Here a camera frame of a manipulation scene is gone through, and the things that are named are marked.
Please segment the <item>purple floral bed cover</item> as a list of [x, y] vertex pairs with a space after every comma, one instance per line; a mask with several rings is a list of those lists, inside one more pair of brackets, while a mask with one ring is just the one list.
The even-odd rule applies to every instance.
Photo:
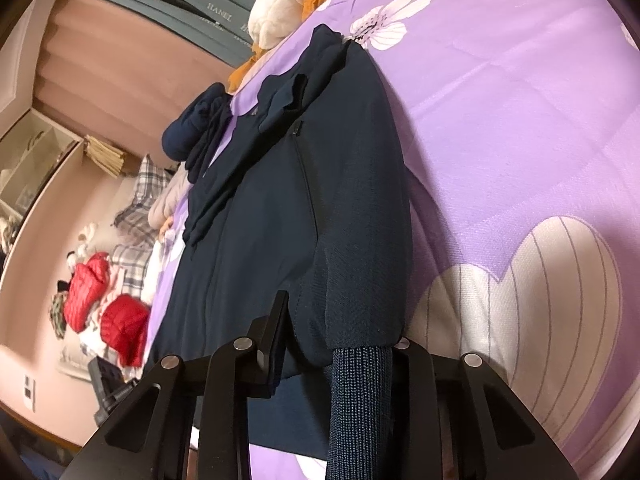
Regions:
[[[232, 96], [208, 168], [320, 25], [368, 52], [392, 110], [412, 243], [400, 339], [500, 376], [476, 394], [533, 419], [521, 432], [512, 412], [488, 416], [488, 476], [611, 478], [639, 429], [634, 25], [614, 0], [331, 0]], [[324, 456], [251, 440], [250, 473], [331, 479]]]

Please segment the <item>red puffer jacket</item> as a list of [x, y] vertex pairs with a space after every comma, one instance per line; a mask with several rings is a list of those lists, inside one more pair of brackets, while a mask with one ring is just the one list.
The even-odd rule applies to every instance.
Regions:
[[92, 309], [101, 300], [110, 281], [110, 262], [106, 252], [97, 252], [87, 262], [78, 262], [70, 280], [63, 314], [67, 326], [81, 333]]
[[121, 366], [142, 367], [149, 315], [149, 308], [130, 295], [118, 296], [104, 310], [100, 335]]

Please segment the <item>dark navy large garment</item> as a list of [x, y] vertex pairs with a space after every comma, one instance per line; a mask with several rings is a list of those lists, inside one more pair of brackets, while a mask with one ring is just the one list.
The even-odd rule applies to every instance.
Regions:
[[188, 196], [184, 249], [150, 362], [209, 356], [288, 294], [282, 389], [250, 440], [379, 479], [392, 454], [393, 348], [412, 255], [406, 170], [368, 52], [324, 25]]

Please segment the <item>orange cloth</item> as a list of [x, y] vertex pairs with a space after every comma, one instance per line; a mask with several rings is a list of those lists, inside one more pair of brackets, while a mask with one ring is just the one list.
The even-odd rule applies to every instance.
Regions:
[[331, 0], [304, 0], [302, 10], [302, 21], [293, 29], [292, 32], [280, 39], [271, 49], [262, 49], [257, 46], [252, 47], [252, 55], [250, 58], [237, 68], [228, 78], [227, 92], [235, 94], [245, 87], [259, 72], [269, 59], [280, 49], [282, 42], [290, 38], [304, 21], [308, 20], [311, 14], [316, 11], [323, 11], [331, 2]]

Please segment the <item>tan curtain tassel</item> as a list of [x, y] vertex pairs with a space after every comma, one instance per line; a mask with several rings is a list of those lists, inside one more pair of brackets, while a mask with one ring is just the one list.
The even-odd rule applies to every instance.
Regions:
[[86, 136], [84, 152], [96, 166], [110, 177], [118, 178], [122, 174], [126, 162], [126, 153], [112, 144], [108, 144], [94, 136]]

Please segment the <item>beige folded quilt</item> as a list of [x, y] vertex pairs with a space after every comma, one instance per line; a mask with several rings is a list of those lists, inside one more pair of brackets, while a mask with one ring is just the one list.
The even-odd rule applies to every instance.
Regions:
[[191, 186], [186, 168], [180, 165], [163, 191], [152, 203], [148, 213], [149, 226], [152, 229], [158, 231], [165, 221], [175, 213], [180, 200], [186, 196]]

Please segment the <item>plaid pillow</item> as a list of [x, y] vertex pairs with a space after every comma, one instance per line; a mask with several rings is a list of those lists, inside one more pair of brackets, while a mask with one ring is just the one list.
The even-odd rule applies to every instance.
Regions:
[[149, 212], [170, 180], [171, 175], [145, 155], [134, 180], [131, 202], [114, 220], [120, 243], [111, 252], [111, 264], [124, 272], [122, 292], [134, 298], [141, 297], [158, 233], [158, 228], [150, 225]]

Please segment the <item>pink curtain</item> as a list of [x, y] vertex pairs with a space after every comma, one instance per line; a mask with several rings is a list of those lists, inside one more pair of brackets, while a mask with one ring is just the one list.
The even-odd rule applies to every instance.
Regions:
[[44, 33], [35, 107], [80, 134], [169, 166], [165, 128], [236, 70], [188, 40], [105, 0], [56, 0]]

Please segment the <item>wall shelf cabinet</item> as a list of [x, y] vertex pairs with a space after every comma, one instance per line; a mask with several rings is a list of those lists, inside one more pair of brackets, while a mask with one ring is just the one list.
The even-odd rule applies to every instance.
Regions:
[[20, 223], [81, 137], [29, 110], [1, 138], [1, 215]]

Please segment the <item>folded navy clothes stack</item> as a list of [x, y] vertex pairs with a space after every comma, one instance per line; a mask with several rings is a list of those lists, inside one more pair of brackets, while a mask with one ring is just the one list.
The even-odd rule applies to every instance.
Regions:
[[221, 82], [202, 92], [162, 135], [162, 148], [174, 162], [182, 162], [194, 184], [212, 161], [232, 118], [232, 96]]

